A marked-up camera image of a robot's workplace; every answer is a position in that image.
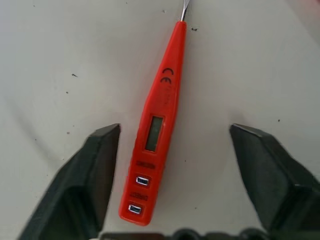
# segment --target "white table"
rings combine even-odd
[[[319,3],[193,0],[179,111],[152,222],[140,227],[118,217],[144,101],[182,4],[0,3],[0,239],[17,237],[57,170],[90,133],[113,123],[122,133],[105,232],[260,228],[231,123],[275,135],[320,179]]]

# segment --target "small screen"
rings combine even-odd
[[[146,150],[152,151],[152,152],[156,151],[163,120],[164,119],[162,117],[157,117],[157,116],[152,117],[151,127],[149,130],[149,135],[145,145]]]

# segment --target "white surface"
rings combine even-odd
[[[317,1],[193,0],[152,222],[139,227],[118,217],[144,101],[182,5],[0,3],[0,239],[19,234],[59,167],[90,133],[113,123],[122,133],[105,231],[259,227],[228,133],[233,122],[274,134],[320,179]]]

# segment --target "red voltage tester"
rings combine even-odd
[[[163,60],[144,105],[119,216],[146,226],[156,205],[178,110],[190,0],[184,0],[181,21],[173,30]]]

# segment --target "red plastic handle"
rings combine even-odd
[[[144,105],[119,207],[122,219],[141,226],[151,221],[174,130],[186,33],[186,22],[177,22]],[[146,149],[146,144],[154,117],[162,123],[152,151]],[[138,177],[147,184],[137,183]]]

